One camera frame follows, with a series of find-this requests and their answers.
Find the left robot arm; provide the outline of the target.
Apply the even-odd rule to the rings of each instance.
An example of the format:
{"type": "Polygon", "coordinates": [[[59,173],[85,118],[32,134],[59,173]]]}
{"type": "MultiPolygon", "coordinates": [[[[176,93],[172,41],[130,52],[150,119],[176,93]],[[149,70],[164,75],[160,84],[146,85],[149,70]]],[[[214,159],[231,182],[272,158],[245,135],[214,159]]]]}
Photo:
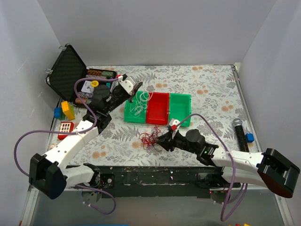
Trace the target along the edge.
{"type": "Polygon", "coordinates": [[[125,101],[132,101],[143,82],[128,77],[120,81],[112,91],[105,85],[93,96],[87,113],[73,130],[57,146],[43,155],[35,154],[30,160],[29,182],[50,199],[61,195],[66,187],[78,184],[97,188],[100,184],[98,167],[84,163],[68,168],[70,160],[92,139],[96,138],[110,123],[110,112],[125,101]]]}

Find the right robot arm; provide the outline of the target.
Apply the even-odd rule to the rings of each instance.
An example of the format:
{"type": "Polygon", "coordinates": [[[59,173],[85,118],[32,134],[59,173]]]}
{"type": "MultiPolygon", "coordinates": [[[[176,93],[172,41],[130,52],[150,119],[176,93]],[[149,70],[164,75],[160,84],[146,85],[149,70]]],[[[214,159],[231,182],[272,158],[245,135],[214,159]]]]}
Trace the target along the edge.
{"type": "Polygon", "coordinates": [[[198,129],[190,129],[185,135],[180,127],[188,127],[191,117],[191,96],[174,93],[144,93],[139,91],[132,101],[126,101],[126,122],[154,124],[151,134],[142,134],[144,148],[158,145],[166,151],[175,148],[195,154],[206,165],[221,168],[213,174],[218,187],[231,183],[252,184],[268,188],[284,198],[292,198],[300,169],[275,149],[251,153],[242,122],[233,121],[239,150],[229,151],[225,145],[210,144],[198,129]]]}

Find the green plastic bin left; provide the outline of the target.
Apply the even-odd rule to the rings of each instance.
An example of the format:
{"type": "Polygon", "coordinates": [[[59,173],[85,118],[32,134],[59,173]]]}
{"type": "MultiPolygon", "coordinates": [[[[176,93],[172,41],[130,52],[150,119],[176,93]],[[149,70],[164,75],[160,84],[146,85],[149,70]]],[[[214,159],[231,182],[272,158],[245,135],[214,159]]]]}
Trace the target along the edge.
{"type": "Polygon", "coordinates": [[[124,121],[131,123],[146,123],[146,110],[148,100],[148,92],[137,91],[132,103],[126,101],[124,109],[124,121]]]}

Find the green plastic bin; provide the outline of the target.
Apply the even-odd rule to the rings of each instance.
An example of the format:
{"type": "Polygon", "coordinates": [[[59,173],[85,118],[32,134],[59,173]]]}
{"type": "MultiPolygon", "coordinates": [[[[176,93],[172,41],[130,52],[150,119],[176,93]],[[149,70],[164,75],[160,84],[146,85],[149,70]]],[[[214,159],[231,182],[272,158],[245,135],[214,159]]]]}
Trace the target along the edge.
{"type": "Polygon", "coordinates": [[[124,109],[124,121],[131,123],[146,123],[146,110],[148,100],[148,92],[137,91],[132,103],[126,101],[124,109]]]}
{"type": "Polygon", "coordinates": [[[183,121],[191,114],[191,95],[170,93],[169,121],[171,119],[183,121]]]}

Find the yellow poker dealer chip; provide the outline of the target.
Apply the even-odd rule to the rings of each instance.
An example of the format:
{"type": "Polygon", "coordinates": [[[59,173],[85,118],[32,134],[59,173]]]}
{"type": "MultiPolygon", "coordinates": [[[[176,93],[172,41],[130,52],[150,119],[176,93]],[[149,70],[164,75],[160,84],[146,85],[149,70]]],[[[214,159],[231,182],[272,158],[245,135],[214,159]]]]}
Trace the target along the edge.
{"type": "Polygon", "coordinates": [[[94,87],[94,88],[97,87],[98,85],[99,85],[99,82],[96,81],[96,80],[91,82],[91,86],[94,87]]]}

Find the red plastic bin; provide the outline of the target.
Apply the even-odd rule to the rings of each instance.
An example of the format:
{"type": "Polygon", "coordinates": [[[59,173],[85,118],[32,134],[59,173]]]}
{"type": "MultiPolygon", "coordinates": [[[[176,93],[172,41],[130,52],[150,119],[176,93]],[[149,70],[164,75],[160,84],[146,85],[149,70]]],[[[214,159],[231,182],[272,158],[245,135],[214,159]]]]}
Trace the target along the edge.
{"type": "Polygon", "coordinates": [[[146,123],[167,125],[169,118],[169,93],[151,92],[147,103],[146,123]]]}

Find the green plastic bin right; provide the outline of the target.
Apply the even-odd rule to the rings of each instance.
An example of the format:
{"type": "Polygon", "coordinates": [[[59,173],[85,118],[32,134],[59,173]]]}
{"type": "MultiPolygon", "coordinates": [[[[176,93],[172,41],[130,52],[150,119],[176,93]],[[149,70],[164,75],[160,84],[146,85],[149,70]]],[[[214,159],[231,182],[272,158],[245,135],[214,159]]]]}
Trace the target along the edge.
{"type": "Polygon", "coordinates": [[[170,93],[169,121],[171,119],[183,121],[191,114],[191,95],[170,93]]]}

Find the yellow toy brick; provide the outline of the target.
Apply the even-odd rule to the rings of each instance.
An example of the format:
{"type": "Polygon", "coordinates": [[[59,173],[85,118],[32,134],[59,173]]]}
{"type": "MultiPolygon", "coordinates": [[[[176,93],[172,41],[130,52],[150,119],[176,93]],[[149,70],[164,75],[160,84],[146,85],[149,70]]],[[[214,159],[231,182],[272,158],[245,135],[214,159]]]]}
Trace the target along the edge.
{"type": "Polygon", "coordinates": [[[74,120],[75,119],[75,113],[73,106],[68,102],[68,101],[63,101],[61,103],[62,111],[64,115],[69,119],[69,120],[74,120]]]}

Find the black poker chip case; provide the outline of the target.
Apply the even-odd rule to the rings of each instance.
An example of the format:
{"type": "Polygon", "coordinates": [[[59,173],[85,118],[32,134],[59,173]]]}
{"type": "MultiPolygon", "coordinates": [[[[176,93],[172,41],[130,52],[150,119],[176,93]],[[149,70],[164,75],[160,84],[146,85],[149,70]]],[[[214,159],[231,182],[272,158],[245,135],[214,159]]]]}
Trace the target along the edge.
{"type": "Polygon", "coordinates": [[[62,49],[59,57],[51,69],[47,69],[46,83],[64,101],[76,104],[74,84],[87,75],[96,75],[104,79],[113,79],[117,76],[116,71],[88,69],[76,50],[71,44],[60,47],[62,49]]]}

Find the green toy brick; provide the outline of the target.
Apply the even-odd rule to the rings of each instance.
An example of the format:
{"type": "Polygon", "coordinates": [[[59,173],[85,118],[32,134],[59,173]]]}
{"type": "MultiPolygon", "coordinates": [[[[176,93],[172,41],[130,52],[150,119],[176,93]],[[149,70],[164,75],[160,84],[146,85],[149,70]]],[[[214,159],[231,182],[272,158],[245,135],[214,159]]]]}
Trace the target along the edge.
{"type": "Polygon", "coordinates": [[[65,116],[65,114],[61,114],[61,116],[58,118],[60,121],[68,120],[68,118],[65,116]]]}

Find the black microphone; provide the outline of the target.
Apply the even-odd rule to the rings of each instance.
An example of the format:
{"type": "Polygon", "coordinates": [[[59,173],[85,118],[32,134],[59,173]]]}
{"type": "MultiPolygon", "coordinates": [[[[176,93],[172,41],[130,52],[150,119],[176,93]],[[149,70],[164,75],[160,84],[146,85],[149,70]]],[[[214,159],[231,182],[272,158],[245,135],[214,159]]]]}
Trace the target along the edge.
{"type": "Polygon", "coordinates": [[[246,137],[245,137],[245,133],[244,133],[242,124],[243,124],[242,121],[238,118],[236,118],[232,121],[232,126],[233,126],[234,131],[237,136],[237,142],[238,142],[240,151],[249,152],[249,148],[248,148],[248,144],[246,141],[246,137]]]}

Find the red white toy brick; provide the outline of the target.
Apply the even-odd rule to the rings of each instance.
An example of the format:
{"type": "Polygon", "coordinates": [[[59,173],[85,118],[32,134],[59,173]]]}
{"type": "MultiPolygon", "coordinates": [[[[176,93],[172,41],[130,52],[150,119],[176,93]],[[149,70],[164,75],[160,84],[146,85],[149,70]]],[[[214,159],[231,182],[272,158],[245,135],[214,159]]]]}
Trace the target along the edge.
{"type": "Polygon", "coordinates": [[[60,128],[59,128],[59,134],[57,135],[57,138],[59,140],[64,140],[68,134],[73,131],[74,128],[74,123],[71,121],[63,121],[60,124],[60,128]]]}

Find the small blue toy brick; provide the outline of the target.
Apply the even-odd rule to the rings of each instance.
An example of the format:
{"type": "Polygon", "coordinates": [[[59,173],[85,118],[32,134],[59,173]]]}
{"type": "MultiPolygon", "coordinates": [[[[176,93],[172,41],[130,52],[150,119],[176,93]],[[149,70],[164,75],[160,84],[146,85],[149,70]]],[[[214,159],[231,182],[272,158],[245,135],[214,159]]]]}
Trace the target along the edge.
{"type": "Polygon", "coordinates": [[[247,143],[252,143],[255,140],[252,133],[246,133],[245,134],[245,138],[246,138],[246,142],[247,143]]]}

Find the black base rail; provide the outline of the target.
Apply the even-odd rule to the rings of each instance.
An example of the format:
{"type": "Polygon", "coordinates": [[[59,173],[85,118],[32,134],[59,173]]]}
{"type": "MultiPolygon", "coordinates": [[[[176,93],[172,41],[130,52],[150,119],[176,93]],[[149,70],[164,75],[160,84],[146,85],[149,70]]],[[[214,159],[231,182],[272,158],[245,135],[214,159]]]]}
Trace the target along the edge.
{"type": "Polygon", "coordinates": [[[117,197],[210,198],[210,190],[229,187],[221,167],[101,166],[96,186],[117,197]]]}

